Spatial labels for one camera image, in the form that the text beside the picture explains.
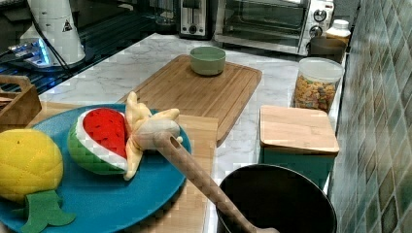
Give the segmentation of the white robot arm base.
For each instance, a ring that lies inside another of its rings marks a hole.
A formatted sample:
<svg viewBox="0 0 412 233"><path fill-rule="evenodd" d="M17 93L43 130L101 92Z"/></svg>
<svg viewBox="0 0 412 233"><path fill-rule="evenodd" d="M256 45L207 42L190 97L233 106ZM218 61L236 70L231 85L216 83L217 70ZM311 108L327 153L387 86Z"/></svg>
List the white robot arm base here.
<svg viewBox="0 0 412 233"><path fill-rule="evenodd" d="M38 68L74 65L86 57L69 0L27 0L32 25L20 37L33 43L36 55L27 62Z"/></svg>

